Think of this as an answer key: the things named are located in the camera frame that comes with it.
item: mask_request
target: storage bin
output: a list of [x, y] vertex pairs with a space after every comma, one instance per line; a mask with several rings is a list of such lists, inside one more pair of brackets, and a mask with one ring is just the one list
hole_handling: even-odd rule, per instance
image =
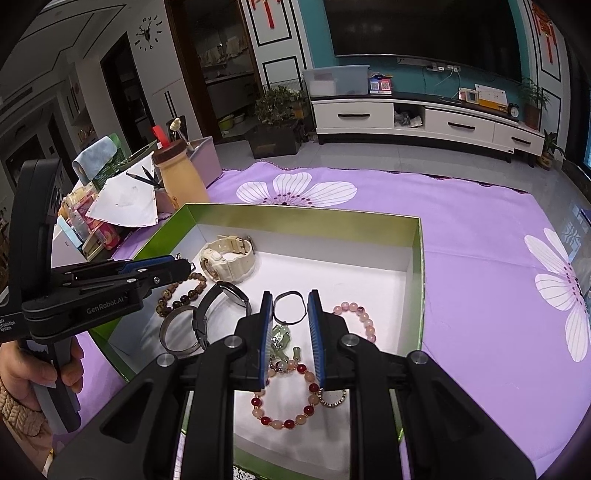
[[205, 137], [191, 142], [195, 149], [189, 155], [191, 163], [199, 172], [199, 176], [206, 187], [209, 187], [222, 175], [222, 167], [217, 157], [216, 147], [212, 137]]
[[304, 70], [311, 97], [367, 95], [369, 65], [343, 65]]

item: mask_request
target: bottle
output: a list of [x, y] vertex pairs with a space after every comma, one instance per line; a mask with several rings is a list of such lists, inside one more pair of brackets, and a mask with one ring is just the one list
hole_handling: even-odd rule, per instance
[[184, 140], [156, 150], [152, 161], [160, 169], [166, 192], [176, 199], [179, 208], [185, 203], [209, 203], [203, 180], [187, 156]]

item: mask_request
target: cable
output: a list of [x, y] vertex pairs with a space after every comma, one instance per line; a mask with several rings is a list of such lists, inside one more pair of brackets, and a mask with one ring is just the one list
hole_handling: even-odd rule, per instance
[[452, 75], [453, 75], [453, 70], [452, 70], [452, 72], [451, 72], [451, 73], [450, 73], [450, 74], [449, 74], [447, 77], [445, 77], [445, 78], [444, 78], [444, 79], [443, 79], [441, 82], [439, 82], [438, 84], [436, 84], [436, 85], [435, 85], [435, 87], [433, 87], [433, 93], [435, 92], [435, 89], [436, 89], [436, 88], [437, 88], [439, 85], [441, 85], [441, 84], [442, 84], [443, 82], [445, 82], [447, 79], [450, 79], [450, 78], [452, 78]]
[[461, 100], [459, 100], [459, 99], [458, 99], [458, 100], [456, 100], [456, 97], [457, 97], [458, 95], [460, 95], [460, 87], [461, 87], [461, 85], [462, 85], [462, 77], [461, 77], [461, 75], [460, 75], [460, 72], [459, 72], [459, 70], [457, 70], [457, 69], [455, 69], [455, 70], [452, 70], [452, 73], [457, 73], [457, 92], [456, 92], [456, 93], [454, 94], [454, 96], [453, 96], [452, 98], [450, 98], [450, 99], [447, 99], [447, 98], [445, 98], [444, 96], [441, 96], [441, 97], [439, 97], [439, 99], [440, 99], [440, 100], [443, 100], [444, 102], [447, 102], [447, 103], [453, 103], [453, 104], [455, 104], [455, 105], [461, 105], [461, 104], [462, 104], [462, 101], [461, 101]]
[[456, 94], [452, 97], [452, 99], [460, 95], [460, 87], [462, 86], [462, 77], [460, 76], [460, 70], [456, 69], [454, 71], [457, 73], [457, 90]]

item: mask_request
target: drawer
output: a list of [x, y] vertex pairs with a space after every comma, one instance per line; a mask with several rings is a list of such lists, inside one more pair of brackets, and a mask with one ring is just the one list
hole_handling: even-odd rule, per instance
[[429, 110], [425, 112], [425, 130], [428, 132], [465, 139], [492, 143], [495, 135], [495, 123], [483, 118], [477, 118], [460, 113]]
[[504, 124], [496, 125], [493, 142], [513, 150], [521, 150], [538, 156], [542, 154], [544, 149], [544, 139], [542, 137]]
[[394, 128], [392, 103], [319, 103], [314, 114], [318, 128]]

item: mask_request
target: human hand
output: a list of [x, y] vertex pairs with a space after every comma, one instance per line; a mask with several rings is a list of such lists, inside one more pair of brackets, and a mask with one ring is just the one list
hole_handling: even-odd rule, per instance
[[[61, 380], [71, 387], [74, 393], [80, 393], [83, 385], [82, 360], [84, 352], [76, 337], [72, 338], [70, 350], [72, 360], [61, 368]], [[41, 410], [31, 382], [39, 385], [51, 385], [57, 380], [56, 369], [22, 350], [18, 342], [3, 343], [0, 346], [0, 379], [4, 388], [21, 405], [32, 410]]]

